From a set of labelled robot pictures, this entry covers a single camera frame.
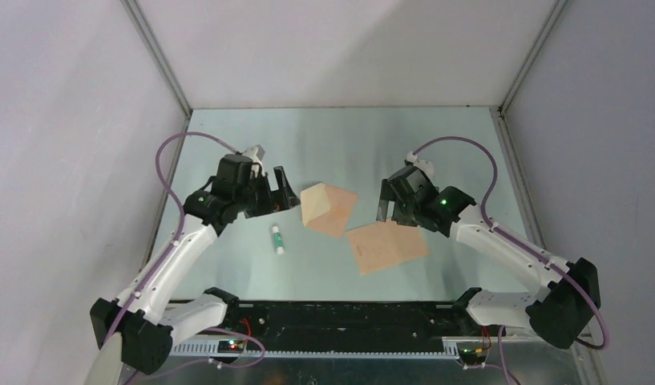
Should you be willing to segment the tan paper envelope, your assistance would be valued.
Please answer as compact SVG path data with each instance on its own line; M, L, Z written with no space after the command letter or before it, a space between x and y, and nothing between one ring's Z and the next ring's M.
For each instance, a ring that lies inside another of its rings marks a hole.
M301 221L307 229L341 238L357 199L355 192L330 184L316 184L300 193Z

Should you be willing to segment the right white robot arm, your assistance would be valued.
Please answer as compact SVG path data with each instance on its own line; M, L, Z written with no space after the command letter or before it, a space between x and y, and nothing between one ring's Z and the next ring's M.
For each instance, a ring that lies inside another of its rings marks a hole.
M471 247L509 270L522 293L467 290L453 314L458 332L484 326L533 331L545 342L568 349L600 308L597 268L539 249L508 227L483 215L483 207L459 188L439 189L420 168L408 164L381 182L377 218L420 227Z

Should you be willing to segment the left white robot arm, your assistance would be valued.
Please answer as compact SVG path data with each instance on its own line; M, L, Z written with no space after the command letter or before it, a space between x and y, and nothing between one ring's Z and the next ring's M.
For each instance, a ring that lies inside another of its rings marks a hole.
M160 255L114 299L98 299L90 309L99 349L106 343L119 352L119 365L151 375L172 348L210 327L231 334L240 311L210 291L194 302L168 310L172 295L200 255L220 238L240 214L247 218L279 213L300 205L285 170L273 168L277 188L257 156L228 154L215 175L191 193L180 208L179 224Z

